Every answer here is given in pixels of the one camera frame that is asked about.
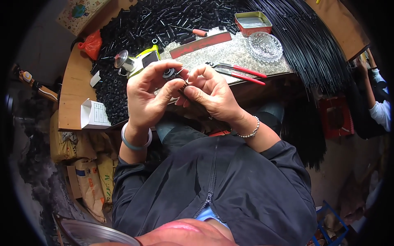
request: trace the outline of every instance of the red screwdriver handle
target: red screwdriver handle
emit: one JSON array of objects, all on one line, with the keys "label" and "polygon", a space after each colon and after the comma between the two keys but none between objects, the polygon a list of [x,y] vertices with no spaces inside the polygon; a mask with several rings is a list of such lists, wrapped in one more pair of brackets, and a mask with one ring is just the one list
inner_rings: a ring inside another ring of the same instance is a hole
[{"label": "red screwdriver handle", "polygon": [[200,30],[200,29],[193,29],[193,33],[197,36],[200,37],[206,37],[208,34],[206,33],[206,31]]},{"label": "red screwdriver handle", "polygon": [[248,74],[256,75],[256,76],[258,76],[260,78],[264,78],[264,79],[267,78],[267,76],[265,74],[262,74],[262,73],[259,73],[259,72],[256,72],[256,71],[244,68],[244,67],[240,67],[240,66],[234,65],[233,68],[235,68],[236,70],[242,71],[242,72],[246,72]]},{"label": "red screwdriver handle", "polygon": [[239,78],[239,79],[251,81],[251,82],[254,82],[254,83],[257,83],[257,84],[260,84],[260,85],[266,85],[266,83],[264,83],[264,82],[261,82],[261,81],[252,79],[251,77],[247,77],[247,76],[244,76],[244,75],[241,75],[241,74],[237,74],[237,73],[235,73],[235,72],[232,72],[232,73],[231,73],[231,76],[236,77],[236,78]]}]

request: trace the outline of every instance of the small white box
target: small white box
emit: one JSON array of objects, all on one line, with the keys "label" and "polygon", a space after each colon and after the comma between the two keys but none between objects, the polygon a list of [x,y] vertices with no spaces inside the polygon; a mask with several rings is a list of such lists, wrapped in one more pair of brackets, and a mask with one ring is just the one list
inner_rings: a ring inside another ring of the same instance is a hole
[{"label": "small white box", "polygon": [[97,71],[97,73],[90,79],[90,85],[91,87],[94,87],[97,82],[99,82],[101,79],[100,77],[100,71]]},{"label": "small white box", "polygon": [[100,102],[89,100],[81,105],[82,129],[106,129],[111,126],[105,113],[105,106]]}]

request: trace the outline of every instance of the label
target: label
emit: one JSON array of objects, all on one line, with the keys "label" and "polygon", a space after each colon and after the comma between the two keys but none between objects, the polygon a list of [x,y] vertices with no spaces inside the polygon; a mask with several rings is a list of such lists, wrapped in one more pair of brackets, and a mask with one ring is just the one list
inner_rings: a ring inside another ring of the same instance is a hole
[{"label": "label", "polygon": [[93,102],[95,122],[108,123],[107,114],[105,113],[105,107],[102,104]]}]

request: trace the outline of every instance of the woman's right hand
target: woman's right hand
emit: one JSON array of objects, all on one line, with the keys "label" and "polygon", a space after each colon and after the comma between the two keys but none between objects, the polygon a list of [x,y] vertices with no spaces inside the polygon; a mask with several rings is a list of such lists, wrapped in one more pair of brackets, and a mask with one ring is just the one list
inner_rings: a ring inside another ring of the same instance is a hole
[{"label": "woman's right hand", "polygon": [[[200,65],[193,69],[188,83],[185,95],[202,104],[214,118],[231,125],[244,117],[245,111],[235,100],[226,79],[212,67]],[[181,96],[175,104],[187,107],[190,103]]]}]

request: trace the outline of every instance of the clear glass dish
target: clear glass dish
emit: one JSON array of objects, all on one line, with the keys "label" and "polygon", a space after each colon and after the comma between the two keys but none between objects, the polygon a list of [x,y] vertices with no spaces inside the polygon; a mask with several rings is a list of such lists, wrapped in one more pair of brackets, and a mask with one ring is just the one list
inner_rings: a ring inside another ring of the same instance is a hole
[{"label": "clear glass dish", "polygon": [[247,49],[250,55],[260,62],[278,61],[283,54],[279,40],[263,31],[255,32],[248,37]]}]

